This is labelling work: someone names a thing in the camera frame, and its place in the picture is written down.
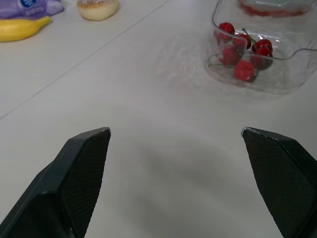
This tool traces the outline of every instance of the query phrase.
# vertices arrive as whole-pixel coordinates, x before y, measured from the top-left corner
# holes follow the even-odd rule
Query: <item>red fruit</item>
[[[271,52],[273,52],[272,42],[268,39],[262,39],[257,41],[254,45],[252,45],[252,51],[255,53],[258,49],[262,47],[267,47]]]
[[[229,33],[229,34],[232,34],[232,35],[234,35],[234,33],[235,33],[233,25],[231,23],[228,23],[228,22],[224,22],[224,23],[220,24],[219,28],[221,30]],[[221,32],[217,32],[217,31],[215,31],[214,35],[216,36],[218,42],[221,42],[221,41],[228,42],[232,39],[231,36],[227,36]]]
[[[250,37],[247,36],[246,34],[239,34],[238,36],[241,36],[243,38],[246,38],[247,40],[247,49],[251,47],[251,40],[250,40]],[[239,48],[244,48],[245,46],[245,41],[244,40],[241,40],[241,39],[238,39],[238,38],[234,38],[233,39],[233,44]]]
[[[236,65],[234,76],[245,82],[253,82],[256,78],[256,69],[250,62],[243,59]]]
[[[241,57],[242,54],[240,54],[239,50],[234,47],[234,45],[227,45],[223,48],[222,59],[219,59],[219,61],[225,66],[236,65]]]
[[[267,47],[259,48],[256,51],[255,55],[252,55],[250,57],[250,60],[251,60],[251,63],[253,64],[253,66],[258,70],[267,69],[272,65],[272,63],[273,63],[272,59],[265,59],[265,58],[259,57],[257,55],[273,57],[273,54],[269,50],[269,48],[267,48]]]

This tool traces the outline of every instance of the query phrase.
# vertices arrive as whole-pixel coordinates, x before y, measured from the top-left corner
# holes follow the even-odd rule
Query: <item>transparent plastic box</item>
[[[219,0],[211,17],[211,33],[206,65],[210,75],[221,82],[234,84],[272,94],[287,94],[302,86],[317,69],[317,8],[310,5],[310,10],[296,16],[259,16],[250,15],[241,5],[240,0]],[[235,28],[235,35],[219,29],[223,22],[230,22]],[[257,41],[269,39],[273,46],[273,57],[255,55],[247,50],[247,40],[237,36],[242,28]],[[217,40],[216,35],[223,34],[231,40]],[[234,76],[235,65],[224,66],[223,49],[233,44],[233,39],[242,40],[242,60],[269,60],[270,67],[256,70],[253,82],[241,81]]]

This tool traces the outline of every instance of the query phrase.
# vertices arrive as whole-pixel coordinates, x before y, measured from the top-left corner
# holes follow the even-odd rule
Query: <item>clear plastic container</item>
[[[259,16],[296,16],[310,11],[316,0],[238,0],[244,10]]]
[[[219,29],[219,24],[230,22],[235,28],[235,35]],[[273,45],[273,57],[255,55],[247,50],[247,40],[237,36],[242,28],[257,41],[269,39]],[[237,0],[219,0],[211,17],[211,33],[206,65],[210,75],[221,82],[241,87],[287,94],[303,85],[317,69],[317,9],[289,17],[257,16],[246,14]],[[217,40],[223,34],[230,41]],[[243,41],[242,60],[269,61],[264,70],[255,70],[254,81],[239,80],[234,75],[235,65],[224,66],[221,62],[223,49],[233,45],[233,39]]]

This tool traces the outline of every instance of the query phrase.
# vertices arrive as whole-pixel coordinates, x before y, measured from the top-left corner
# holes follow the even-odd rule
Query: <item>cherry stem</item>
[[[252,42],[252,44],[254,45],[254,47],[256,48],[256,50],[258,50],[257,46],[256,46],[256,41],[249,35],[249,33],[247,32],[247,30],[245,28],[242,28],[242,31],[244,31],[247,36],[250,38],[250,41]]]

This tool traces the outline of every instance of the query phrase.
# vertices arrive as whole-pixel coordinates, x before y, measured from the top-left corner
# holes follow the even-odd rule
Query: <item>strawberry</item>
[[[250,62],[243,59],[236,65],[234,76],[245,82],[253,82],[256,78],[256,69]]]
[[[236,65],[241,57],[242,54],[234,45],[227,45],[223,48],[222,59],[219,59],[219,61],[224,66]]]

